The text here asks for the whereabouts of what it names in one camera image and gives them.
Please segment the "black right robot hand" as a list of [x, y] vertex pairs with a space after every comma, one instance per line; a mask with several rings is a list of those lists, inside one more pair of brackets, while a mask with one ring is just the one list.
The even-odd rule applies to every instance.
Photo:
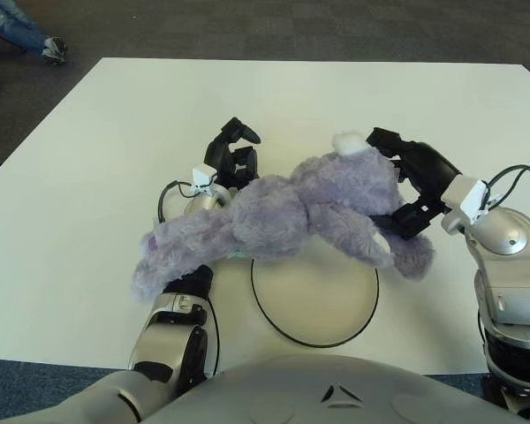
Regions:
[[419, 194], [415, 202], [392, 213], [372, 216], [379, 228], [408, 240], [426, 230], [436, 216], [450, 211], [441, 197], [461, 171], [438, 151], [423, 142], [402, 140], [398, 133], [379, 127], [369, 134], [367, 143], [392, 161], [400, 183], [407, 179]]

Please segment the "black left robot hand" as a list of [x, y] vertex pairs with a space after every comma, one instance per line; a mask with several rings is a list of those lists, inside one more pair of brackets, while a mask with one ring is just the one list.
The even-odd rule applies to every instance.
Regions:
[[233, 117], [208, 144], [204, 163], [216, 170], [215, 182], [226, 189], [242, 189], [257, 179], [257, 152], [253, 147], [230, 149], [230, 144], [245, 140], [260, 144], [260, 136], [249, 126]]

